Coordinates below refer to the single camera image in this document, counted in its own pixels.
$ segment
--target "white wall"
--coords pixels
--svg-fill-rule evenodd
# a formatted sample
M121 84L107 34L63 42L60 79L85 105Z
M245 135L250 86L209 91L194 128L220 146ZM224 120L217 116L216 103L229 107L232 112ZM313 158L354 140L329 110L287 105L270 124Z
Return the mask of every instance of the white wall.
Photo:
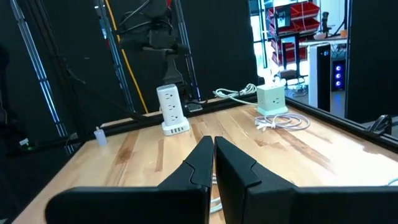
M344 21L344 1L345 0L314 0L314 3L321 7L321 12L318 17L319 21L322 21L323 12L329 12L328 26L331 27L331 34L334 34Z

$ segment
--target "wooden table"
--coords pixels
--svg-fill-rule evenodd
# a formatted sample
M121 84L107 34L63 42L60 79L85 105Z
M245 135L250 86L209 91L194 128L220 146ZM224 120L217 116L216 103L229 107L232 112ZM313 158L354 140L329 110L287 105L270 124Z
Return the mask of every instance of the wooden table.
M85 143L15 223L45 223L55 194L75 186L151 186L172 173L204 135L224 136L266 168L298 186L385 185L398 177L398 155L310 118L305 131L258 131L252 106L190 118L189 132L165 137L160 126ZM213 188L213 196L218 190ZM224 223L222 212L211 224Z

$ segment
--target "black metal frame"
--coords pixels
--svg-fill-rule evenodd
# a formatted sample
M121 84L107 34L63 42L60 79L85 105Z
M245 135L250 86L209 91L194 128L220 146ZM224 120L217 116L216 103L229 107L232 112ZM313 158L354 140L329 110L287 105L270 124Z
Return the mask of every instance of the black metal frame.
M50 55L52 56L53 59L53 65L56 68L55 73L57 74L59 81L59 84L62 88L62 91L65 95L65 101L67 105L69 106L68 108L70 109L70 114L72 115L72 118L75 122L76 128L78 130L78 139L59 139L57 141L53 142L47 142L45 144L39 145L35 150L33 151L26 151L26 152L20 152L20 153L15 153L12 156L20 156L20 155L27 155L35 152L40 152L43 150L49 150L53 149L55 147L63 147L69 144L77 144L81 143L80 146L83 145L88 140L94 139L94 134L89 133L88 130L86 129L85 123L84 123L84 114L79 107L78 104L78 98L76 96L74 87L72 85L72 81L70 74L68 73L68 69L65 66L65 62L62 60L62 58L59 56L58 48L55 42L55 39L52 35L52 31L50 28L50 24L46 18L46 13L41 5L40 0L19 0L19 4L26 13L27 20L34 21L36 28L40 31L40 37L42 40L45 42L45 45L47 47L47 50L49 51ZM240 99L248 102L256 102L257 101L257 95L256 94L250 94L250 95L245 95L245 96L240 96ZM374 133L370 133L369 131L365 130L364 127L361 125L348 121L342 118L338 118L336 116L331 115L330 113L324 112L322 110L313 108L311 106L299 103L297 101L291 100L289 98L286 98L286 103L288 106L295 108L296 110L300 110L303 113L306 113L310 116L313 116L314 118L318 118L326 123L332 124L336 126L337 128L341 128L351 134L357 135L360 138L363 138L367 141L373 142L374 144L380 145L382 147L387 148L388 150L398 152L398 139L393 138L392 136L388 135L377 135ZM233 100L225 99L225 100L220 100L220 101L215 101L211 103L207 103L203 105L203 109L200 111L196 112L185 112L186 117L194 117L194 116L199 116L207 113L212 113L215 111L220 111L220 110L225 110L228 108L233 108L235 106L241 106L241 103L238 103ZM138 121L128 121L124 123L119 123L119 124L114 124L110 126L104 127L104 132L107 136L112 136L115 134L120 134L120 133L125 133L128 131L133 131L141 128L146 128L150 126L156 126L161 124L163 122L163 118L161 114L155 115L155 116L150 116L147 119L138 122Z

